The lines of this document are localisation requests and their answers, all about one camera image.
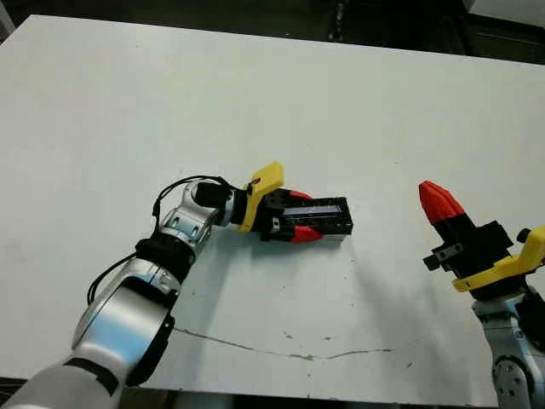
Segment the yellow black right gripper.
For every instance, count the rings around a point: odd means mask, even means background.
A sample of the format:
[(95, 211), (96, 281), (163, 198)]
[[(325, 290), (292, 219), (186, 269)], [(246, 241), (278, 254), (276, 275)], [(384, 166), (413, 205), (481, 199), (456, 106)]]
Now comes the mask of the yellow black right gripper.
[(422, 182), (418, 191), (429, 223), (444, 241), (423, 262), (430, 271), (451, 271), (457, 291), (490, 301), (522, 290), (525, 276), (544, 264), (543, 226), (522, 230), (523, 250), (513, 256), (508, 251), (513, 241), (499, 222), (475, 226), (452, 194), (432, 181)]

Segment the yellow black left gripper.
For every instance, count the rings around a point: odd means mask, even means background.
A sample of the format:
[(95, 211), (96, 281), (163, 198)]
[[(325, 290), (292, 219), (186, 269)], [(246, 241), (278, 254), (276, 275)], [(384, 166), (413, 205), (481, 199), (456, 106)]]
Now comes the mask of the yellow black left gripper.
[[(273, 161), (256, 171), (243, 188), (236, 190), (236, 224), (240, 233), (261, 233), (265, 239), (281, 232), (285, 209), (294, 203), (312, 201), (302, 192), (284, 188), (284, 168)], [(323, 233), (309, 226), (295, 226), (294, 244), (321, 240)]]

